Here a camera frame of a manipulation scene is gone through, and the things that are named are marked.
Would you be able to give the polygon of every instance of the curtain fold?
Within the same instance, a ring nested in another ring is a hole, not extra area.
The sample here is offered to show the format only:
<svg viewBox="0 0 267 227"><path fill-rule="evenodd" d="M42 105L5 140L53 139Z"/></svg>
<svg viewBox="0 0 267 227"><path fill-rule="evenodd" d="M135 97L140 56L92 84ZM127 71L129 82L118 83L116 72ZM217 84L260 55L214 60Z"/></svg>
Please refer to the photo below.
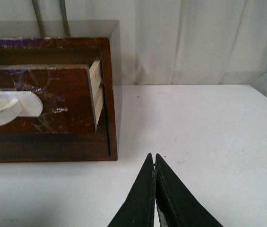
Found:
<svg viewBox="0 0 267 227"><path fill-rule="evenodd" d="M171 84L249 84L267 96L267 1L182 0Z"/></svg>

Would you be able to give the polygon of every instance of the clear plastic film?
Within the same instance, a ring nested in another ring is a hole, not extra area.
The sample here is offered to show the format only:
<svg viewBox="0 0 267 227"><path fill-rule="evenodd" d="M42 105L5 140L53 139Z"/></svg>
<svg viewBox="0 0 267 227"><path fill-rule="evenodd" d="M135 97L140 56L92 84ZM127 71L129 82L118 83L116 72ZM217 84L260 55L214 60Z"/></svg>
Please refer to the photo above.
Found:
<svg viewBox="0 0 267 227"><path fill-rule="evenodd" d="M27 69L0 70L4 74L7 84L0 84L0 99L8 101L3 91L29 91L36 94L43 104L42 113L34 118L18 118L17 131L25 132L66 132L66 124L63 112L67 112L64 95L50 88L52 82L59 78L52 77L51 70L45 70L42 74L38 71Z"/></svg>

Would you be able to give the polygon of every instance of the table surface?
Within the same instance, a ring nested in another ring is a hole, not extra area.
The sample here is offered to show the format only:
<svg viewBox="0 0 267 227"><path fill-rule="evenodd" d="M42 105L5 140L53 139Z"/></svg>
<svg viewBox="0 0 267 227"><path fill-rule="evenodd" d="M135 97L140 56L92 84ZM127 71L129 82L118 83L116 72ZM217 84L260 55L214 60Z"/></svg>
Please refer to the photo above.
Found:
<svg viewBox="0 0 267 227"><path fill-rule="evenodd" d="M107 226L159 153L223 226L267 227L266 97L244 85L117 89L119 160L0 164L0 226Z"/></svg>

